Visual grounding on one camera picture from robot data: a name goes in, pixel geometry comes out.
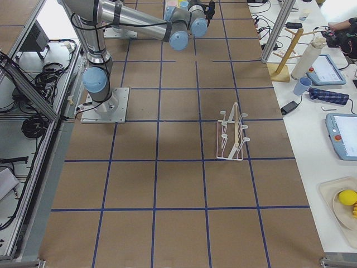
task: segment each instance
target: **white mounting plate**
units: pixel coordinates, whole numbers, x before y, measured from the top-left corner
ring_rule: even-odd
[[[138,33],[126,31],[125,34],[114,32],[113,28],[107,28],[104,32],[105,39],[137,39]]]
[[[114,88],[113,94],[119,100],[119,106],[114,112],[108,112],[106,114],[97,113],[94,109],[83,112],[81,122],[82,123],[125,123],[125,117],[127,114],[129,88]],[[86,102],[91,102],[90,95],[87,95]]]

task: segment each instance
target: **tablet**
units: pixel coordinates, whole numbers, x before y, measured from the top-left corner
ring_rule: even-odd
[[[312,64],[313,71],[306,74],[314,85],[344,85],[346,80],[329,54],[321,54]]]
[[[326,126],[338,156],[343,160],[357,160],[357,115],[329,113]]]

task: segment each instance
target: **blue joint cap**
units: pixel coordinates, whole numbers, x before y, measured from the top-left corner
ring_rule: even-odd
[[[195,37],[204,36],[207,32],[207,21],[204,18],[198,18],[191,24],[191,32]]]
[[[172,17],[173,11],[175,10],[176,7],[171,7],[168,6],[165,8],[165,13],[163,14],[163,19],[165,21],[169,21]]]
[[[170,46],[177,50],[183,50],[187,48],[187,45],[189,44],[189,34],[184,31],[179,31],[175,32],[171,37],[170,37]]]
[[[82,76],[85,88],[91,93],[101,92],[107,84],[105,71],[98,67],[89,68]]]

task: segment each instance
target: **white cup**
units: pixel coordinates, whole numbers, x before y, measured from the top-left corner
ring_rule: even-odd
[[[300,12],[299,20],[301,20],[301,21],[306,20],[306,18],[309,16],[310,12],[311,12],[310,9],[307,9],[307,8],[303,9]]]

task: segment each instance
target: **beige tray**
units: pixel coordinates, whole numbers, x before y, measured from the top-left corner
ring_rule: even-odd
[[[333,208],[333,200],[336,193],[345,189],[352,189],[357,191],[357,179],[352,177],[345,177],[337,180],[328,181],[327,183],[321,183],[319,186],[320,193],[325,200],[327,206],[330,208],[332,215],[336,219],[336,222],[340,226],[346,240],[351,247],[357,248],[357,231],[348,229],[343,223],[341,223],[335,215]]]

